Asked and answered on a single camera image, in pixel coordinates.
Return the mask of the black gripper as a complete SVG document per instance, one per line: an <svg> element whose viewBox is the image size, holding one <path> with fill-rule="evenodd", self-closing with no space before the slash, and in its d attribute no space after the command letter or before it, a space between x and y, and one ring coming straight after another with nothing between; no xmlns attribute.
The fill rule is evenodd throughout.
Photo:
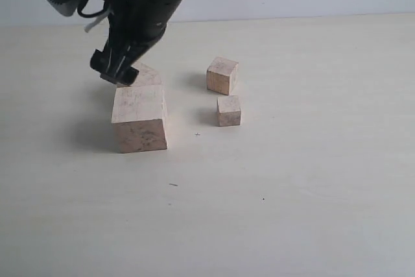
<svg viewBox="0 0 415 277"><path fill-rule="evenodd" d="M139 71L131 66L164 35L182 0L114 0L106 47L95 50L90 67L112 84L131 86Z"/></svg>

